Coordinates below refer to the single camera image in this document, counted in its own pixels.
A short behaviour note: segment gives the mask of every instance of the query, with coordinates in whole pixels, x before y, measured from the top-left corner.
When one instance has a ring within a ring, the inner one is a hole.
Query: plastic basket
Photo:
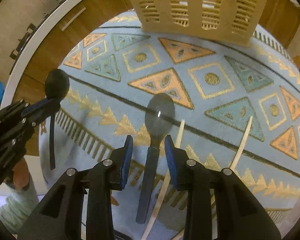
[[[131,0],[144,31],[247,45],[266,0]]]

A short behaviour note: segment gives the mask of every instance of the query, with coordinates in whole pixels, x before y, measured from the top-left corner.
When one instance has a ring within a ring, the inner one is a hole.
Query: teal triangle
[[[113,54],[109,57],[92,61],[86,66],[85,71],[117,82],[121,81],[117,61]]]
[[[249,135],[264,141],[258,117],[247,97],[240,98],[225,105],[217,106],[204,112],[206,116],[244,132],[250,116],[253,116]]]
[[[271,78],[261,74],[259,71],[248,67],[247,65],[242,64],[230,57],[225,56],[225,58],[232,66],[233,70],[248,93],[273,83]]]
[[[132,44],[135,44],[139,41],[149,39],[150,36],[146,35],[135,35],[135,34],[112,34],[111,39],[115,51],[124,49]]]

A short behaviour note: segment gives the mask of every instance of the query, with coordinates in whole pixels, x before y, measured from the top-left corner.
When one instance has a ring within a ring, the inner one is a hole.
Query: cabinet door
[[[129,0],[82,0],[45,37],[25,73],[44,84],[49,71],[58,68],[76,44],[104,22],[131,8]]]
[[[15,102],[20,99],[24,99],[26,102],[33,104],[43,99],[44,97],[44,85],[36,80],[33,80],[28,75],[23,74],[19,82],[17,91],[14,94],[13,101]],[[27,155],[39,156],[38,139],[39,126],[36,126],[34,129],[34,134],[26,143]]]
[[[259,24],[287,48],[299,28],[300,9],[289,0],[267,0]]]

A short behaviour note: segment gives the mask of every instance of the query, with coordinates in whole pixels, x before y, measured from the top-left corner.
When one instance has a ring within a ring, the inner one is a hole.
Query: person
[[[34,182],[26,160],[22,158],[5,179],[11,190],[6,204],[0,207],[0,220],[13,235],[17,235],[23,223],[39,203]]]

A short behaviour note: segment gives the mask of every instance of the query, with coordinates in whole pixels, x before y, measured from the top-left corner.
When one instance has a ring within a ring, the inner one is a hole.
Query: black spoon
[[[155,95],[149,102],[145,124],[150,134],[145,171],[143,175],[136,222],[144,224],[148,213],[154,178],[159,160],[159,145],[171,128],[175,118],[173,100],[164,93]]]
[[[70,81],[69,77],[61,69],[51,70],[44,83],[44,91],[47,98],[57,99],[59,101],[63,100],[69,90]],[[50,148],[50,169],[54,170],[56,168],[56,159],[54,154],[54,122],[56,115],[53,114],[50,119],[50,136],[49,136],[49,148]]]

